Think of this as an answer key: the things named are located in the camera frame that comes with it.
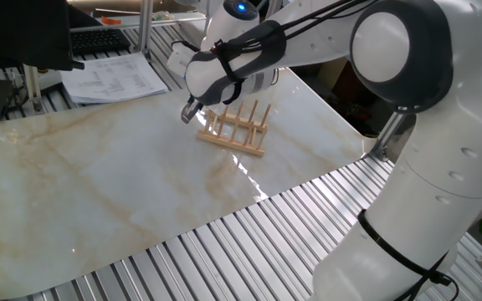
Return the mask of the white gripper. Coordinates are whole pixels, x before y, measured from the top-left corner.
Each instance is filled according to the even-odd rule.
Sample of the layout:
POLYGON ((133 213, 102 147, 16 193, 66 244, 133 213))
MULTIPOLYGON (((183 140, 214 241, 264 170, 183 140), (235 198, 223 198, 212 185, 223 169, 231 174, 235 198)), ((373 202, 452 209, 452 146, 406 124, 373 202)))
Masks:
MULTIPOLYGON (((172 53, 167 60, 167 67, 174 74, 185 77, 187 66, 192 57, 200 51, 200 48, 184 40, 172 42, 171 47, 172 53)), ((187 101, 187 106, 191 106, 194 102, 195 98, 191 95, 187 101)))

